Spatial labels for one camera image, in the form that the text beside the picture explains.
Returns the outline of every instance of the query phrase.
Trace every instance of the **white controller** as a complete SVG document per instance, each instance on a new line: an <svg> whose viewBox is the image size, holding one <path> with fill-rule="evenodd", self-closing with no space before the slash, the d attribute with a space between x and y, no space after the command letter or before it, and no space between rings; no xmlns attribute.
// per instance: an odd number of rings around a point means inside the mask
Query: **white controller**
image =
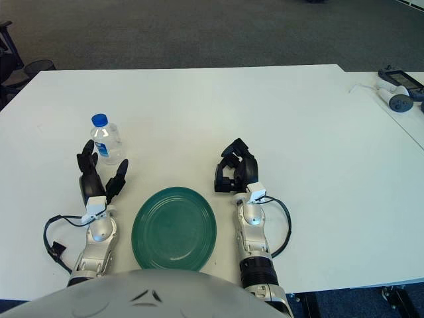
<svg viewBox="0 0 424 318"><path fill-rule="evenodd" d="M408 111L413 106L413 100L409 97L405 86L396 86L388 81L379 79L377 81L377 94L398 113Z"/></svg>

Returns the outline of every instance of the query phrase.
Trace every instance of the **floor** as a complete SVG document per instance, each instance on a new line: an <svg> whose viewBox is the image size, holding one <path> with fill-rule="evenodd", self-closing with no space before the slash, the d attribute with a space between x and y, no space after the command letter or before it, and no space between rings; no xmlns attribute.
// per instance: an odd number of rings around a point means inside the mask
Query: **floor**
<svg viewBox="0 0 424 318"><path fill-rule="evenodd" d="M24 62L59 70L338 64L424 72L424 12L395 0L0 0ZM406 287L424 317L424 284ZM380 289L317 293L322 317L400 317ZM301 305L289 301L297 318ZM0 312L19 301L0 301Z"/></svg>

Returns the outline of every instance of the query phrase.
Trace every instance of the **black cable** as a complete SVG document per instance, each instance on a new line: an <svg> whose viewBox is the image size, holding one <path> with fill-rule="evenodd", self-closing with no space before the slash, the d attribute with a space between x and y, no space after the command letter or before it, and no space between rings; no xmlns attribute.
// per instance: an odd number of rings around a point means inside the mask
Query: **black cable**
<svg viewBox="0 0 424 318"><path fill-rule="evenodd" d="M100 214L102 214L103 212L105 212L106 209L96 213L96 217L99 216ZM81 217L78 217L76 215L57 215L55 217L52 217L51 219L49 219L45 226L44 226L44 231L42 234L42 240L44 242L44 246L46 247L47 253L53 258L53 260L58 263L59 265L61 265L61 267L63 267L63 269L65 269L65 271L67 271L69 274L72 273L72 269L69 268L61 259L60 259L60 255L61 253L54 250L53 246L50 246L50 244L48 244L48 240L47 240L47 229L50 226L50 224L52 224L53 222L56 222L60 219L64 219L65 221L67 221L70 225L73 225L75 227L84 227L86 225L89 225L90 223L95 221L95 218L93 217L92 220L88 221L87 223L84 224L75 224L74 222L71 222L69 219L81 219Z"/></svg>
<svg viewBox="0 0 424 318"><path fill-rule="evenodd" d="M277 248L277 250L274 253L271 253L272 258L274 258L278 256L286 248L287 244L289 244L290 236L292 235L292 218L290 217L289 209L281 200L276 199L275 197L270 197L269 195L265 195L264 197L269 200L265 202L256 202L256 204L266 204L273 201L277 202L283 208L284 213L286 214L287 224L288 224L286 239L284 240L283 244L279 248Z"/></svg>

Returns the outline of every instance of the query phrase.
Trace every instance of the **silver arm segment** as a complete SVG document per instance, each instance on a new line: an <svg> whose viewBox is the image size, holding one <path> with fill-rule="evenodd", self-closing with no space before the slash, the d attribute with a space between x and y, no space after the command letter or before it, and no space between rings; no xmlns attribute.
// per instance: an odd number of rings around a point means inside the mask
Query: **silver arm segment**
<svg viewBox="0 0 424 318"><path fill-rule="evenodd" d="M236 204L236 238L238 260L240 270L242 271L243 288L255 295L258 299L268 302L270 305L281 311L285 317L293 318L293 313L287 301L284 289L278 285L276 273L272 265L272 256L264 234L265 213L261 205L249 202L250 193L237 193L233 197ZM244 267L252 264L250 260L262 260L267 258L270 266L269 272L274 273L275 279L270 281L257 281L247 278L245 282L243 277Z"/></svg>
<svg viewBox="0 0 424 318"><path fill-rule="evenodd" d="M117 224L111 217L113 211L116 211L113 205L108 205L104 214L89 225L85 248L72 270L68 286L106 274L117 241Z"/></svg>

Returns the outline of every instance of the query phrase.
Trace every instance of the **water bottle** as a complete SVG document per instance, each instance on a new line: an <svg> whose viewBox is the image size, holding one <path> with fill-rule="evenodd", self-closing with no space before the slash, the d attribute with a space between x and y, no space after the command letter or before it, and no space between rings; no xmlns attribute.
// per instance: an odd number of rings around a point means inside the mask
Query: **water bottle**
<svg viewBox="0 0 424 318"><path fill-rule="evenodd" d="M91 118L94 128L91 130L99 157L105 164L118 164L125 159L125 152L119 138L118 128L109 123L105 114L97 114Z"/></svg>

